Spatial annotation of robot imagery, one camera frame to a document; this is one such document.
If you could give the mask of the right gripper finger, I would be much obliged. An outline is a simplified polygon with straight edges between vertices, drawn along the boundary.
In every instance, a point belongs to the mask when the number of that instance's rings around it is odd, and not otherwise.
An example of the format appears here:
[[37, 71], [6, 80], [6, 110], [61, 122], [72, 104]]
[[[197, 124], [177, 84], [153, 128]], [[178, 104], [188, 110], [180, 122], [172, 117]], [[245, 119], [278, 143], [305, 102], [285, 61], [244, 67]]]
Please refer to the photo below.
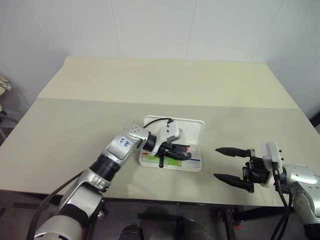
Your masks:
[[253, 183], [249, 181], [245, 181], [240, 179], [237, 176], [229, 175], [229, 174], [221, 174], [221, 173], [214, 173], [213, 174], [218, 180], [243, 190], [246, 190], [249, 193], [253, 193]]
[[251, 156], [250, 149], [240, 149], [235, 147], [220, 147], [220, 148], [216, 148], [215, 151], [230, 157], [247, 158]]

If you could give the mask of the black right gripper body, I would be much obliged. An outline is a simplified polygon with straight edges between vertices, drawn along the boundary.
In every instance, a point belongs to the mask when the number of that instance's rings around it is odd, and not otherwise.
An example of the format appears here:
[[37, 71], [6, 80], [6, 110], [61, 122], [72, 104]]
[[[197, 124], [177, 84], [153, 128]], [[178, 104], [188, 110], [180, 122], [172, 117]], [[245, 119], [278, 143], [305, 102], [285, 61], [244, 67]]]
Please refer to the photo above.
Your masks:
[[240, 187], [249, 193], [255, 191], [254, 184], [265, 184], [270, 176], [270, 171], [267, 170], [264, 160], [256, 157], [255, 150], [245, 150], [244, 158], [249, 157], [249, 161], [242, 167], [243, 180]]

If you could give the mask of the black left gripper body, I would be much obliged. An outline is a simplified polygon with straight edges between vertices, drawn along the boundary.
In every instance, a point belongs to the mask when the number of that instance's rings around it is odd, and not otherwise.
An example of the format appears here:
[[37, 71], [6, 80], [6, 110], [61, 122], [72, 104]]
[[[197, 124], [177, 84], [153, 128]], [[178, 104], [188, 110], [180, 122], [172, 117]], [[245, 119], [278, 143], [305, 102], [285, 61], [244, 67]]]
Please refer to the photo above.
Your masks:
[[180, 155], [175, 151], [175, 145], [168, 143], [168, 142], [164, 142], [160, 145], [159, 149], [158, 149], [158, 158], [159, 158], [159, 164], [158, 167], [159, 168], [163, 168], [164, 167], [164, 160], [165, 157], [173, 159], [173, 160], [180, 160]]

